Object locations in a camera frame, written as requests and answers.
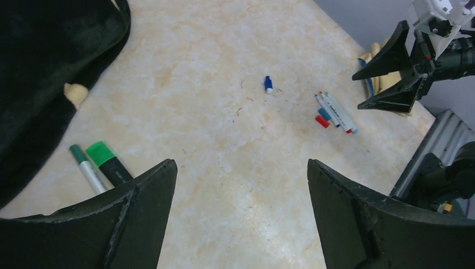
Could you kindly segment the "small blue pen cap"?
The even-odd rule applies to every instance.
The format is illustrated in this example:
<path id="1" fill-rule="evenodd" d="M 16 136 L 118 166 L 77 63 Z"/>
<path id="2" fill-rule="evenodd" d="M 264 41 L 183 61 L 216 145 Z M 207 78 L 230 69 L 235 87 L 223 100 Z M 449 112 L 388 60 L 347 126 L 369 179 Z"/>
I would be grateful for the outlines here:
<path id="1" fill-rule="evenodd" d="M 329 114 L 324 108 L 320 108 L 320 109 L 318 110 L 318 113 L 319 113 L 326 121 L 331 120 L 330 114 Z"/>

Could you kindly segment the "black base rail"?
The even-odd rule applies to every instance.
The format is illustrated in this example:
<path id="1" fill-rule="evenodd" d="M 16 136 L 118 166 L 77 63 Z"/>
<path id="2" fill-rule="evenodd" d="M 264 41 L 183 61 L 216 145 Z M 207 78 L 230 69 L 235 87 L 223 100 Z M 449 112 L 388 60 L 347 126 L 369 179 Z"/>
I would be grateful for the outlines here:
<path id="1" fill-rule="evenodd" d="M 474 130 L 452 110 L 443 111 L 436 116 L 390 196 L 399 199 L 407 198 L 416 178 L 421 174 L 451 165 L 459 149 L 473 141 Z"/>

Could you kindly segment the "white red-tip pen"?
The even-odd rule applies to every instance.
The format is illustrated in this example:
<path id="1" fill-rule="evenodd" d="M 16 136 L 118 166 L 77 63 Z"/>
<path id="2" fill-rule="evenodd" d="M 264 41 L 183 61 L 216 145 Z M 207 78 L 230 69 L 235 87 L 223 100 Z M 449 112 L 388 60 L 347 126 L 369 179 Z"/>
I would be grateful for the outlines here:
<path id="1" fill-rule="evenodd" d="M 337 107 L 335 106 L 334 102 L 332 102 L 330 100 L 329 96 L 326 95 L 325 93 L 323 93 L 321 91 L 319 93 L 320 93 L 320 96 L 323 99 L 325 105 L 329 109 L 329 111 L 332 115 L 332 118 L 335 119 L 339 123 L 339 125 L 344 129 L 344 131 L 346 133 L 352 133 L 353 132 L 352 126 L 349 123 L 344 121 L 344 119 L 340 115 Z"/>

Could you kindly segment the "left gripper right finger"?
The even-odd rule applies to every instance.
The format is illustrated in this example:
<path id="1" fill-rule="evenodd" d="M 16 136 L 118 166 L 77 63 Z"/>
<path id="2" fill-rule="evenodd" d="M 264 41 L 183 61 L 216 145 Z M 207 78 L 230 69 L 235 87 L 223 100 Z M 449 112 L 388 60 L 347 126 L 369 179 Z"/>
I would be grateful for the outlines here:
<path id="1" fill-rule="evenodd" d="M 328 268 L 473 268 L 474 221 L 390 198 L 319 160 L 307 178 Z"/>

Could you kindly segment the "black green highlighter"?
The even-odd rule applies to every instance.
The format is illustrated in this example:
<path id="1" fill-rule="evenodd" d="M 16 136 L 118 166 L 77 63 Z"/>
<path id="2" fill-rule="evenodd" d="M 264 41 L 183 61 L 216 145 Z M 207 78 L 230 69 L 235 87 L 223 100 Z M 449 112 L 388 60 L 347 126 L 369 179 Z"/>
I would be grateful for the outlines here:
<path id="1" fill-rule="evenodd" d="M 86 149 L 86 153 L 113 186 L 117 187 L 134 179 L 104 141 L 92 144 Z"/>

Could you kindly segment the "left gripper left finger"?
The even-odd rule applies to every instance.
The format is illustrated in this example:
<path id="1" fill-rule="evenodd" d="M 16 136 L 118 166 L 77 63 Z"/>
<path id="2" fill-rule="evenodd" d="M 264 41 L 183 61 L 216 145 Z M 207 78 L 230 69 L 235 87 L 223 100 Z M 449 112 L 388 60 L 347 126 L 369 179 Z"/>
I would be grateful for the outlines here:
<path id="1" fill-rule="evenodd" d="M 156 268 L 175 192 L 173 159 L 51 215 L 1 220 L 2 268 Z"/>

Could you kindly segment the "red pen cap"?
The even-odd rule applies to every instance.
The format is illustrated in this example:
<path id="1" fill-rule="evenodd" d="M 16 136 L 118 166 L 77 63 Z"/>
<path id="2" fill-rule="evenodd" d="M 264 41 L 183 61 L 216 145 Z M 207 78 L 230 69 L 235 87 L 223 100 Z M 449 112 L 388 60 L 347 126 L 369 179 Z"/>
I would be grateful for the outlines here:
<path id="1" fill-rule="evenodd" d="M 328 128 L 330 126 L 330 123 L 321 115 L 317 115 L 315 117 L 315 120 L 323 127 L 323 128 Z"/>

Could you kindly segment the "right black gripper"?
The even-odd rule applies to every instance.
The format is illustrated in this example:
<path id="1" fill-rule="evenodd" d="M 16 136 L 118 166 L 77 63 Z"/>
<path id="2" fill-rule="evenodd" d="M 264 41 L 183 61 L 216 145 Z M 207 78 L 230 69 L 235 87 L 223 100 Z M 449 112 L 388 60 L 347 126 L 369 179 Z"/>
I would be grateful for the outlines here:
<path id="1" fill-rule="evenodd" d="M 387 90 L 363 101 L 357 106 L 358 109 L 409 113 L 414 103 L 429 92 L 436 71 L 434 47 L 428 34 L 415 30 L 415 42 L 409 57 L 406 49 L 408 32 L 408 22 L 398 22 L 388 42 L 369 63 L 352 76 L 352 80 L 364 80 L 402 71 L 411 66 L 411 61 L 416 75 L 403 78 Z"/>

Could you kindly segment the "white light-blue pen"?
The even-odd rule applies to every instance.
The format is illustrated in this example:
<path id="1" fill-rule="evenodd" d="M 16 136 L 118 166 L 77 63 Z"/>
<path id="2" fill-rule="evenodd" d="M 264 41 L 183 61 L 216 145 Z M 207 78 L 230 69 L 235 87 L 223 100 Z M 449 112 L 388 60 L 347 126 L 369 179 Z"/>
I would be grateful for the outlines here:
<path id="1" fill-rule="evenodd" d="M 342 116 L 343 121 L 347 123 L 349 126 L 351 126 L 352 133 L 357 134 L 358 133 L 357 126 L 355 125 L 353 120 L 350 118 L 350 116 L 348 115 L 346 110 L 343 108 L 343 106 L 329 92 L 325 92 L 324 95 L 328 97 L 333 102 L 333 104 L 337 107 L 337 110 L 339 111 L 340 116 Z"/>

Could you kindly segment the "white green-tip pen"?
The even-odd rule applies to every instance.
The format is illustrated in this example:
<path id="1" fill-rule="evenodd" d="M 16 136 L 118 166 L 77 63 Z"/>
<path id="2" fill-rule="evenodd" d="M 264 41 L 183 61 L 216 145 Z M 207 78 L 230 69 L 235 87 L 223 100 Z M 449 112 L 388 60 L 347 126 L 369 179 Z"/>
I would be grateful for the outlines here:
<path id="1" fill-rule="evenodd" d="M 79 169 L 83 176 L 86 178 L 88 184 L 96 194 L 102 194 L 107 191 L 107 186 L 100 178 L 96 169 L 92 166 L 91 162 L 82 151 L 79 145 L 72 145 L 69 150 L 77 161 Z"/>

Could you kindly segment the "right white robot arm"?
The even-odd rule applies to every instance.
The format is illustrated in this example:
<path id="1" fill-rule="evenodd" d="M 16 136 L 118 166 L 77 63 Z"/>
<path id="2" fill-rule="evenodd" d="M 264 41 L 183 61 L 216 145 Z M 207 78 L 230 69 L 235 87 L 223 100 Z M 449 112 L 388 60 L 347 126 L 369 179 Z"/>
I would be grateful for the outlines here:
<path id="1" fill-rule="evenodd" d="M 366 81 L 396 71 L 401 76 L 386 91 L 372 93 L 359 109 L 408 115 L 434 82 L 474 75 L 473 31 L 464 31 L 441 55 L 419 30 L 407 50 L 408 33 L 408 22 L 399 22 L 388 42 L 352 76 Z M 474 129 L 450 109 L 438 114 L 390 195 L 412 206 L 474 219 Z"/>

